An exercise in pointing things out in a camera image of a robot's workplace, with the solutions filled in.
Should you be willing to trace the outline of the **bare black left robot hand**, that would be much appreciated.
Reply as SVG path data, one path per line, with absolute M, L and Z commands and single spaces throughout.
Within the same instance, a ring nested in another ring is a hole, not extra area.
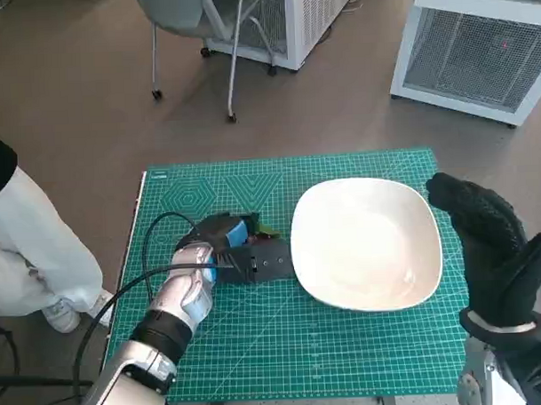
M 257 232 L 258 213 L 231 215 L 229 212 L 212 214 L 201 220 L 177 244 L 176 250 L 195 243 L 208 243 L 214 251 L 232 249 L 245 244 Z

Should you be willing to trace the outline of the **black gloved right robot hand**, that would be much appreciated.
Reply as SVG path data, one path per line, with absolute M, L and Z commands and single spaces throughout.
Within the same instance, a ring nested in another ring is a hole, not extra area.
M 541 287 L 541 232 L 528 238 L 513 206 L 490 188 L 435 173 L 432 206 L 450 216 L 464 252 L 469 308 L 483 325 L 526 327 Z

